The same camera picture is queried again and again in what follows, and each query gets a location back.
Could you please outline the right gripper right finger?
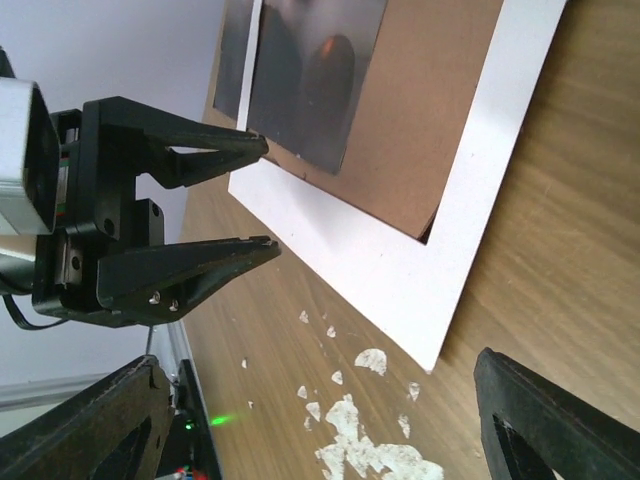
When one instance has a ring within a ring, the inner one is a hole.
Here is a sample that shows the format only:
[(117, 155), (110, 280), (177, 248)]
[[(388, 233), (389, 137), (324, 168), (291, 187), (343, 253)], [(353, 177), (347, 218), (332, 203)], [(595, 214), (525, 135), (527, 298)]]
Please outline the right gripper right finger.
[(638, 431), (489, 348), (474, 381), (493, 479), (639, 477)]

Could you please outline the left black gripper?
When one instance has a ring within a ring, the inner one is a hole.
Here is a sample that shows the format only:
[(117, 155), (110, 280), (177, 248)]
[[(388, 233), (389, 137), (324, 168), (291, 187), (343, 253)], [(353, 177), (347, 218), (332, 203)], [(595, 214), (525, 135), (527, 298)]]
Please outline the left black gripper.
[(280, 255), (267, 236), (161, 245), (160, 207), (136, 197), (141, 174), (176, 189), (251, 165), (268, 152), (264, 136), (121, 96), (57, 112), (53, 123), (78, 136), (62, 146), (68, 172), (56, 228), (37, 240), (37, 313), (107, 327), (172, 323)]

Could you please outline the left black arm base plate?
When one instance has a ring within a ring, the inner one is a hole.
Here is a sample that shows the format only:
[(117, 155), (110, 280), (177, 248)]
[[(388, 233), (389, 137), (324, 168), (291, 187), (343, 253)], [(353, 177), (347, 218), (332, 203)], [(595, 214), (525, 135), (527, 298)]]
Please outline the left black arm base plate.
[(156, 473), (157, 479), (223, 478), (197, 376), (188, 359), (173, 383), (176, 412)]

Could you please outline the white photo mat board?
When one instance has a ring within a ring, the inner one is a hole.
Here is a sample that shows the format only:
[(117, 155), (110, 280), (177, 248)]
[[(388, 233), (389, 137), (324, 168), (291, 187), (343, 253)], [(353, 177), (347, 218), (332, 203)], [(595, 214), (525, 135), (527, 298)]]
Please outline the white photo mat board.
[(267, 160), (228, 191), (423, 370), (435, 368), (564, 3), (504, 3), (430, 236), (420, 243)]

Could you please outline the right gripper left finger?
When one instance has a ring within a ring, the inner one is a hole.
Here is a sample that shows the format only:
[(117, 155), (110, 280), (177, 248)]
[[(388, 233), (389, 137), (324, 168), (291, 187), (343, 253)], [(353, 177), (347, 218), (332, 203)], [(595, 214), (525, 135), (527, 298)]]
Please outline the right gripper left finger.
[(143, 355), (1, 438), (3, 479), (153, 479), (174, 418)]

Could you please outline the dark landscape photo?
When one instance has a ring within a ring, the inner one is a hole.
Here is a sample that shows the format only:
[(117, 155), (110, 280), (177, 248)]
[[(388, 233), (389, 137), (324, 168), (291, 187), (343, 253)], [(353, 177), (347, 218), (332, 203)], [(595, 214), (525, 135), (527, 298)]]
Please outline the dark landscape photo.
[(335, 175), (372, 58), (383, 1), (266, 1), (247, 126)]

